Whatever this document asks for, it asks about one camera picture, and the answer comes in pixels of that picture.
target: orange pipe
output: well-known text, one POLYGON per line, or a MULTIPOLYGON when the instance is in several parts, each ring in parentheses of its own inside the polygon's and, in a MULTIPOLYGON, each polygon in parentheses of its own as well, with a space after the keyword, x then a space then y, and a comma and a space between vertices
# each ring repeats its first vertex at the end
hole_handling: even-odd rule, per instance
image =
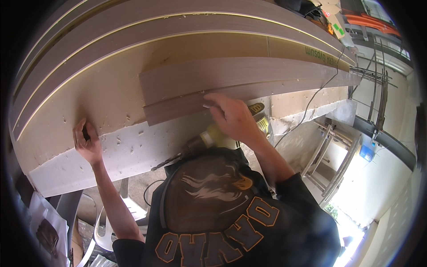
POLYGON ((362 14, 361 16, 348 14, 345 16, 347 17, 347 21, 350 24, 371 27, 381 31, 382 33, 394 34, 402 37, 395 27, 392 27, 377 18, 373 18, 366 14, 362 14))

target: drill bit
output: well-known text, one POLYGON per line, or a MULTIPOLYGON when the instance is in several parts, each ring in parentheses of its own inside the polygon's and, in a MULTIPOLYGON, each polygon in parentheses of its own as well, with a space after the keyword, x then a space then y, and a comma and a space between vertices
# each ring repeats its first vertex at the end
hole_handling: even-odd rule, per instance
POLYGON ((163 167, 164 165, 168 164, 169 162, 171 162, 171 161, 173 161, 173 160, 175 160, 175 159, 177 159, 177 158, 179 158, 179 157, 181 157, 181 156, 182 156, 182 153, 178 153, 178 154, 176 154, 175 156, 173 156, 173 157, 171 157, 171 158, 168 158, 168 159, 167 159, 167 160, 165 160, 164 162, 160 163, 160 164, 159 164, 159 165, 157 165, 156 167, 151 168, 151 171, 155 171, 155 170, 157 170, 158 168, 163 167))

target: blue box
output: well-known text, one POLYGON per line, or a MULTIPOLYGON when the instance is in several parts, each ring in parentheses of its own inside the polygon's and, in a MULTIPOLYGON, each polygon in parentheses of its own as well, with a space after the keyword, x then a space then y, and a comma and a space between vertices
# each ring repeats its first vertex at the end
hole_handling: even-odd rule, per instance
POLYGON ((367 161, 371 162, 374 159, 375 152, 369 147, 363 145, 360 149, 359 155, 367 161))

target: black t-shirt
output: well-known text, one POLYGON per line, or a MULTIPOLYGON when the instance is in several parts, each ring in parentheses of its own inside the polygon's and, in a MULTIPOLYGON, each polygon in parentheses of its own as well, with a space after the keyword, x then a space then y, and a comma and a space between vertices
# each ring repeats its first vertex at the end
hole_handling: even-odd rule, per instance
POLYGON ((275 200, 241 149, 209 149, 165 171, 146 243, 113 243, 119 267, 325 267, 339 255, 336 223, 299 173, 276 185, 275 200))

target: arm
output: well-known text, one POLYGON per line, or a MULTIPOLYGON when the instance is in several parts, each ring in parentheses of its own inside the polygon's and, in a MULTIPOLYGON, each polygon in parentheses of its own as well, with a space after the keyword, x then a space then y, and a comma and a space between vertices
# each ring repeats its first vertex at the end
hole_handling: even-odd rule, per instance
POLYGON ((117 238, 144 242, 138 225, 108 176, 102 159, 101 142, 93 126, 89 122, 86 123, 86 118, 73 129, 73 138, 76 150, 92 166, 105 212, 117 238), (90 137, 87 141, 83 136, 85 124, 90 137))
POLYGON ((268 184, 275 186, 295 174, 259 130, 243 101, 230 99, 223 94, 207 94, 205 99, 215 103, 210 112, 221 131, 255 152, 268 184))

